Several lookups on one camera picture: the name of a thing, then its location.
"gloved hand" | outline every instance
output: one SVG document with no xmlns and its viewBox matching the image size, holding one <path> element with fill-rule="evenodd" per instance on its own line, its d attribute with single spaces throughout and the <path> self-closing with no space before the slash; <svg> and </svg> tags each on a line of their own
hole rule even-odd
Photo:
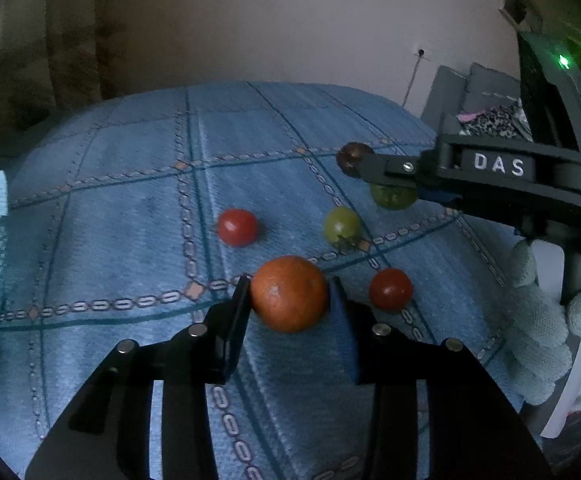
<svg viewBox="0 0 581 480">
<path fill-rule="evenodd" d="M 569 330 L 581 337 L 581 293 L 567 309 L 547 297 L 537 283 L 537 262 L 527 240 L 513 248 L 506 301 L 512 326 L 506 333 L 513 387 L 529 404 L 548 400 L 555 382 L 573 364 L 565 341 Z M 581 410 L 581 389 L 571 411 Z"/>
</svg>

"white lettering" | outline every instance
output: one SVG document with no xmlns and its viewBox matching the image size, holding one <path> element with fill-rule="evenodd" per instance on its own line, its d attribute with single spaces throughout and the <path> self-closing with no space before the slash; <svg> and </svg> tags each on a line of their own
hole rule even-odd
<svg viewBox="0 0 581 480">
<path fill-rule="evenodd" d="M 501 171 L 502 173 L 506 173 L 506 168 L 504 168 L 503 160 L 501 160 L 500 156 L 497 156 L 497 160 L 494 161 L 493 171 Z"/>
<path fill-rule="evenodd" d="M 514 176 L 523 176 L 523 174 L 524 174 L 524 168 L 523 168 L 524 161 L 516 158 L 515 160 L 512 161 L 512 165 L 515 167 L 515 169 L 512 171 L 512 174 Z"/>
<path fill-rule="evenodd" d="M 483 153 L 475 153 L 475 170 L 485 170 L 488 160 Z"/>
</svg>

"orange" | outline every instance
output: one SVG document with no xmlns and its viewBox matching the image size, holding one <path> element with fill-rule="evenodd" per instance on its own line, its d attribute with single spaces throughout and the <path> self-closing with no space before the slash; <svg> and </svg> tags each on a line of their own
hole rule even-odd
<svg viewBox="0 0 581 480">
<path fill-rule="evenodd" d="M 253 310 L 277 332 L 296 333 L 319 322 L 328 308 L 321 270 L 299 256 L 263 264 L 251 282 Z"/>
</svg>

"blue tablecloth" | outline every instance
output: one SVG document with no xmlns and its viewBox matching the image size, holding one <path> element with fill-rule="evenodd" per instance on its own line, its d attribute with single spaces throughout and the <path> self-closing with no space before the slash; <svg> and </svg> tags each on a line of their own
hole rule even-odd
<svg viewBox="0 0 581 480">
<path fill-rule="evenodd" d="M 378 270 L 403 269 L 413 301 L 400 316 L 377 316 L 419 340 L 460 338 L 518 408 L 498 301 L 500 265 L 517 240 L 512 229 L 423 201 L 400 212 L 379 208 L 366 184 L 337 168 L 334 155 L 352 140 L 414 154 L 434 133 L 393 102 L 355 89 L 229 82 L 104 102 L 48 126 L 32 150 L 0 159 L 11 208 L 0 317 L 6 462 L 23 476 L 49 427 L 119 340 L 170 338 L 230 295 L 237 276 L 283 254 L 339 275 L 349 296 L 366 302 Z M 347 255 L 321 234 L 338 205 L 363 219 L 364 240 Z M 219 241 L 214 224 L 230 207 L 264 225 L 253 245 Z M 328 317 L 281 335 L 251 316 L 233 379 L 208 387 L 222 479 L 359 476 L 372 391 L 350 384 L 334 337 Z M 155 404 L 151 465 L 160 479 Z M 423 395 L 419 408 L 425 478 Z"/>
</svg>

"silver bolt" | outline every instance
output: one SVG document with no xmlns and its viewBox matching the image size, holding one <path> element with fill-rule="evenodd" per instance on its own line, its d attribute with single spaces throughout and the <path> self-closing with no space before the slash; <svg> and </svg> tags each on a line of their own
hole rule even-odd
<svg viewBox="0 0 581 480">
<path fill-rule="evenodd" d="M 464 344 L 454 337 L 446 339 L 446 348 L 451 352 L 461 352 L 464 349 Z"/>
<path fill-rule="evenodd" d="M 386 323 L 376 323 L 372 327 L 372 333 L 380 337 L 390 334 L 391 330 L 392 329 L 390 328 L 390 326 L 387 325 Z"/>
<path fill-rule="evenodd" d="M 127 354 L 133 348 L 135 348 L 136 345 L 137 343 L 135 343 L 132 339 L 125 339 L 117 343 L 117 352 L 120 354 Z"/>
<path fill-rule="evenodd" d="M 206 332 L 208 332 L 208 327 L 203 323 L 195 323 L 188 327 L 188 333 L 193 337 L 202 337 Z"/>
</svg>

